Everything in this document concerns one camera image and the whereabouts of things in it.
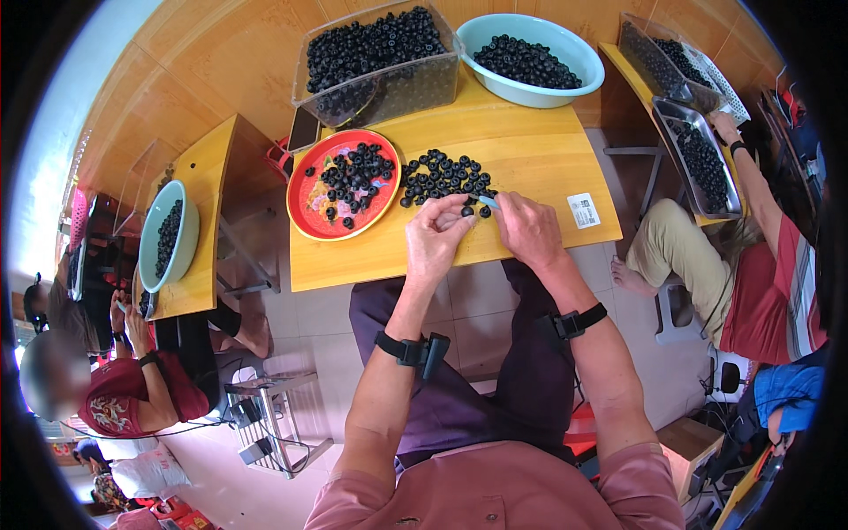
barcode label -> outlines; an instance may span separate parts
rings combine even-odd
[[[600,224],[598,211],[595,210],[592,198],[588,193],[572,195],[568,198],[568,204],[572,207],[574,222],[577,223],[578,229]]]

small blue tool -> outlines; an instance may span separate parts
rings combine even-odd
[[[468,197],[475,198],[476,200],[480,201],[481,203],[485,204],[486,206],[488,206],[490,208],[500,209],[500,206],[498,206],[498,203],[494,202],[493,198],[485,197],[483,195],[476,195],[474,193],[469,193]]]

red shirt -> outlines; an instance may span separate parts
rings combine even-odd
[[[209,401],[194,386],[176,354],[160,351],[162,377],[180,421],[194,420],[209,413]],[[77,412],[89,427],[114,438],[144,436],[138,427],[138,402],[148,401],[144,374],[135,359],[116,359],[92,372],[92,385]]]
[[[608,456],[595,490],[574,466],[532,445],[491,442],[434,455],[404,471],[395,488],[362,471],[333,474],[305,528],[671,530],[685,524],[659,444]]]
[[[789,217],[780,221],[778,258],[768,243],[739,257],[736,284],[719,348],[773,365],[785,365],[819,349],[816,251]]]

red tray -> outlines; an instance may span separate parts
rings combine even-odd
[[[394,162],[392,178],[384,181],[381,176],[375,176],[371,183],[377,187],[379,193],[371,199],[371,205],[364,212],[356,215],[350,214],[347,205],[341,201],[330,203],[326,200],[326,184],[321,182],[321,173],[332,165],[332,159],[339,153],[347,153],[356,150],[360,142],[368,145],[377,143],[382,146],[380,155]],[[314,167],[315,174],[306,176],[306,168]],[[288,183],[286,190],[286,204],[288,216],[292,223],[310,239],[316,241],[342,241],[362,233],[369,226],[376,223],[386,213],[389,205],[394,199],[400,186],[400,158],[394,146],[389,141],[375,133],[365,129],[353,129],[341,131],[324,138],[318,142],[298,162],[294,174]],[[338,210],[336,218],[327,220],[325,211],[327,206],[335,206]],[[342,225],[343,217],[354,218],[354,228],[349,230]]]

khaki pants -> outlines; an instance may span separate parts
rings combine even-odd
[[[654,287],[676,272],[706,323],[707,336],[718,347],[730,310],[735,269],[722,260],[683,208],[664,198],[648,210],[628,251],[627,266]]]

